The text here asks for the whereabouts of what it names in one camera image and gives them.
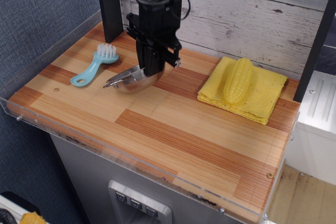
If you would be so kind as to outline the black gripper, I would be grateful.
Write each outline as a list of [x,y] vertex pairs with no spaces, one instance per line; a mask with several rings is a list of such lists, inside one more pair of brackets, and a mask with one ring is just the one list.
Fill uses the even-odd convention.
[[181,64],[180,28],[182,0],[136,0],[139,13],[127,15],[128,34],[136,40],[139,67],[147,77],[162,72],[165,62]]

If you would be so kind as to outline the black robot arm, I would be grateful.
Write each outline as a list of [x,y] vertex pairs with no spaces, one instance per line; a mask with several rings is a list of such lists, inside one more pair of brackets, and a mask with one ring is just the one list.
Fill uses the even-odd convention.
[[147,77],[163,71],[166,63],[180,64],[182,0],[136,0],[139,13],[127,14],[128,34],[136,41],[139,66]]

